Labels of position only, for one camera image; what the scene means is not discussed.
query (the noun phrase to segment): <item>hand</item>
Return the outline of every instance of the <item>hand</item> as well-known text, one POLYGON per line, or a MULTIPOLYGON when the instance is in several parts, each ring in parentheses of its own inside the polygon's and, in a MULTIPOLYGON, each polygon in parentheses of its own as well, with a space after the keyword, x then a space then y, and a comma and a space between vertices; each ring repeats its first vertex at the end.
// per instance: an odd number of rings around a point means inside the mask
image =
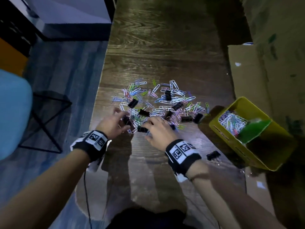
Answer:
POLYGON ((152 138, 145 136, 145 139, 155 148, 165 151, 166 147, 177 140, 177 135, 173 132, 169 123, 161 117, 151 117, 142 125, 152 134, 152 138))
POLYGON ((121 133, 130 129, 129 125, 125 125, 121 118, 128 116, 128 112, 121 111, 119 108, 113 108, 111 115, 106 116, 96 127, 96 130, 102 131, 108 137, 108 140, 116 138, 121 133))

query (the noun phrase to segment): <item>chair seat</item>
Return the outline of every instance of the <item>chair seat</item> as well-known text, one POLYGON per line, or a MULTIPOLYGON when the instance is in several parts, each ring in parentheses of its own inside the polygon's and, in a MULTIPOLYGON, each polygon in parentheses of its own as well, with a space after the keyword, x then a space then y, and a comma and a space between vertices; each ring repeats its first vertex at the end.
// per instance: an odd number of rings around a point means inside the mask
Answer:
POLYGON ((0 160, 17 148, 27 127, 32 101, 29 83, 0 69, 0 160))

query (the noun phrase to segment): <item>forearm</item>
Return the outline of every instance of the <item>forearm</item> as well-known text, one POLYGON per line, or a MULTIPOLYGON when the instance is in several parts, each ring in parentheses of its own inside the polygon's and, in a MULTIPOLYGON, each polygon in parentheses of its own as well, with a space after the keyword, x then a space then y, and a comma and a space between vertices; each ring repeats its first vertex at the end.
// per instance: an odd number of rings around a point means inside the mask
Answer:
POLYGON ((196 161, 186 173, 223 229, 284 229, 275 217, 217 170, 196 161))
POLYGON ((0 228, 48 228, 86 170, 90 159, 81 150, 68 156, 36 178, 0 213, 0 228))

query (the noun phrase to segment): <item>person's left hand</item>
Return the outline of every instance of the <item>person's left hand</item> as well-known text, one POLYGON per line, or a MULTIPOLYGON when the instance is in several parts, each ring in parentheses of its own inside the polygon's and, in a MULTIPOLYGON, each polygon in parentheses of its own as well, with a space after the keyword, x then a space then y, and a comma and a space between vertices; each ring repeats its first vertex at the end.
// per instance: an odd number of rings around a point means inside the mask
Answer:
POLYGON ((96 130, 102 131, 108 137, 108 140, 112 140, 120 135, 122 132, 130 129, 129 125, 124 125, 121 118, 128 116, 129 112, 121 111, 119 108, 113 108, 111 115, 104 117, 96 127, 96 130))

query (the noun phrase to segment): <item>person's right arm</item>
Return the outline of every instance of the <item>person's right arm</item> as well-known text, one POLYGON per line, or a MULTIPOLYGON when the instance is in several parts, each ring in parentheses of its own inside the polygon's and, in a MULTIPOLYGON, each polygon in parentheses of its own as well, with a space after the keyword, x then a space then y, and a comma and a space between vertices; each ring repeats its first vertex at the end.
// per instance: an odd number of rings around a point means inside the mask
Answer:
POLYGON ((198 159, 197 154, 179 164, 172 155, 173 148, 182 140, 177 140, 177 135, 167 121, 151 117, 143 127, 146 127, 152 135, 152 137, 146 136, 146 139, 155 148, 166 151, 172 169, 177 173, 184 173, 193 183, 223 229, 285 229, 255 200, 220 175, 215 167, 198 159))

